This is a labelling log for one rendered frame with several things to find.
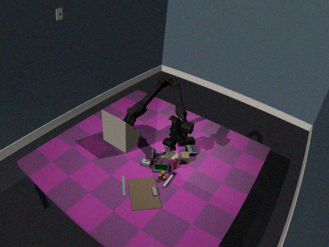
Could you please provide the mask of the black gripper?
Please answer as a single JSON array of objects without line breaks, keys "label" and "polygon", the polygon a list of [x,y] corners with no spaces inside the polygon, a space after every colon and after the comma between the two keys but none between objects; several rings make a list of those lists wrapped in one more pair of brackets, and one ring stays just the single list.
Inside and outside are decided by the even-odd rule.
[{"label": "black gripper", "polygon": [[173,149],[173,147],[176,146],[177,141],[178,141],[178,140],[175,140],[176,134],[180,133],[180,132],[184,133],[184,131],[182,131],[181,129],[173,130],[172,128],[170,128],[169,130],[171,131],[170,134],[169,134],[170,138],[165,138],[163,140],[163,145]]}]

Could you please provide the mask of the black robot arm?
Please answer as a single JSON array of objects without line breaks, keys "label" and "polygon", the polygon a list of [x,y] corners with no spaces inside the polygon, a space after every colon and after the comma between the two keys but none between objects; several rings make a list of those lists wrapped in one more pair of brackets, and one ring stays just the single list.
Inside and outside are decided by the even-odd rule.
[{"label": "black robot arm", "polygon": [[146,96],[141,101],[136,102],[135,105],[130,108],[127,108],[127,114],[123,121],[133,126],[136,121],[136,118],[143,115],[147,111],[146,107],[154,98],[154,96],[156,96],[156,94],[159,93],[160,90],[167,86],[171,86],[174,88],[174,94],[176,98],[176,115],[179,117],[177,118],[173,115],[169,118],[169,120],[172,121],[171,128],[173,130],[181,129],[182,131],[184,131],[184,133],[177,133],[175,137],[175,140],[178,140],[182,144],[184,144],[188,138],[188,134],[192,134],[193,132],[194,123],[187,121],[187,111],[183,105],[182,93],[180,90],[179,82],[171,78],[166,73],[160,75],[156,85],[150,90],[150,92],[146,94]]}]

